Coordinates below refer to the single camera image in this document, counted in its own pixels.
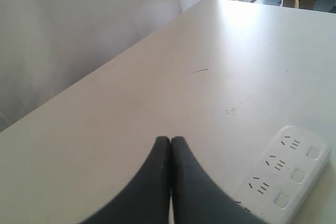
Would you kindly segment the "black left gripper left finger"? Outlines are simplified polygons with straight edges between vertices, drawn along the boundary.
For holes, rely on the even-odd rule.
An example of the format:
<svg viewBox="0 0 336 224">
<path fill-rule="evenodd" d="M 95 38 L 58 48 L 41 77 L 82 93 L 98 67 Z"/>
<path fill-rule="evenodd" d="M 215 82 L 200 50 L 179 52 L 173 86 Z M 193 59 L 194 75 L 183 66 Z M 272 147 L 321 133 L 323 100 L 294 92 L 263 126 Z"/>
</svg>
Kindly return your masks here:
<svg viewBox="0 0 336 224">
<path fill-rule="evenodd" d="M 171 196 L 168 137 L 159 136 L 130 182 L 84 223 L 168 223 Z"/>
</svg>

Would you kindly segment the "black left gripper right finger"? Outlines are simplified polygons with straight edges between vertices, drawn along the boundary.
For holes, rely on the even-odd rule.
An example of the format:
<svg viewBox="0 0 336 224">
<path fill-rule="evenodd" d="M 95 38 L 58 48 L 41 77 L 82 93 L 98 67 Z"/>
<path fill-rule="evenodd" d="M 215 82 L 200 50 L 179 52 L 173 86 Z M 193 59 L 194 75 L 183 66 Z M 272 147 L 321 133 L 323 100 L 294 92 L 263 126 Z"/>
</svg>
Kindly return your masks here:
<svg viewBox="0 0 336 224">
<path fill-rule="evenodd" d="M 257 223 L 213 182 L 182 136 L 171 140 L 171 172 L 175 223 Z"/>
</svg>

